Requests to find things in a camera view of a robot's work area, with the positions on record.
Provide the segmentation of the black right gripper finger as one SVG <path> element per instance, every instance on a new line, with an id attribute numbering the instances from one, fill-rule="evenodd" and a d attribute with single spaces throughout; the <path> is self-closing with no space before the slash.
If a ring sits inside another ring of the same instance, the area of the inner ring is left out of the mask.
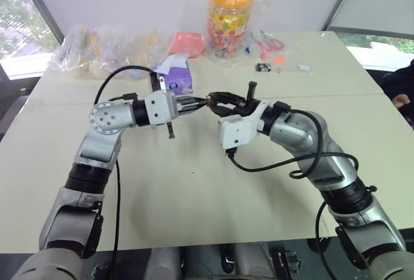
<path id="1" fill-rule="evenodd" d="M 211 92 L 209 97 L 216 102 L 242 102 L 243 97 L 230 92 Z"/>
<path id="2" fill-rule="evenodd" d="M 217 116 L 230 116 L 234 114 L 235 107 L 227 107 L 218 104 L 211 104 L 210 110 Z"/>

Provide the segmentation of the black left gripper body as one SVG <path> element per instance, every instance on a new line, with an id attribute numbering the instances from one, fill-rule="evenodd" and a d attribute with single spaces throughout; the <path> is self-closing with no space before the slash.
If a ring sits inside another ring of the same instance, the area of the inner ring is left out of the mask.
<path id="1" fill-rule="evenodd" d="M 172 126 L 172 120 L 179 116 L 177 98 L 174 92 L 168 91 L 166 88 L 165 77 L 160 73 L 153 72 L 150 74 L 151 88 L 153 92 L 160 92 L 157 98 L 162 99 L 161 104 L 161 121 L 156 125 L 166 125 L 168 130 L 168 138 L 174 139 L 175 133 Z"/>

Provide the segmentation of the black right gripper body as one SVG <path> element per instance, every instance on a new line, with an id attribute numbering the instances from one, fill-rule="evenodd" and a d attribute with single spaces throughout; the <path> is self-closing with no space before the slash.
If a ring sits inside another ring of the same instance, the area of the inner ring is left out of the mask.
<path id="1" fill-rule="evenodd" d="M 246 98 L 236 104 L 236 106 L 232 109 L 232 114 L 249 116 L 255 111 L 256 107 L 261 102 L 260 100 L 254 98 L 256 87 L 257 83 L 255 81 L 249 82 Z"/>

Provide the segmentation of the bystander bare hand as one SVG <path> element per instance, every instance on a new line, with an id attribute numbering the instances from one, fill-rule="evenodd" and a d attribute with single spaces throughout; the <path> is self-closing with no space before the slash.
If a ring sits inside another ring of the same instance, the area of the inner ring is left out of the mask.
<path id="1" fill-rule="evenodd" d="M 403 106 L 410 104 L 410 99 L 407 94 L 398 94 L 391 101 L 397 109 L 401 109 Z"/>

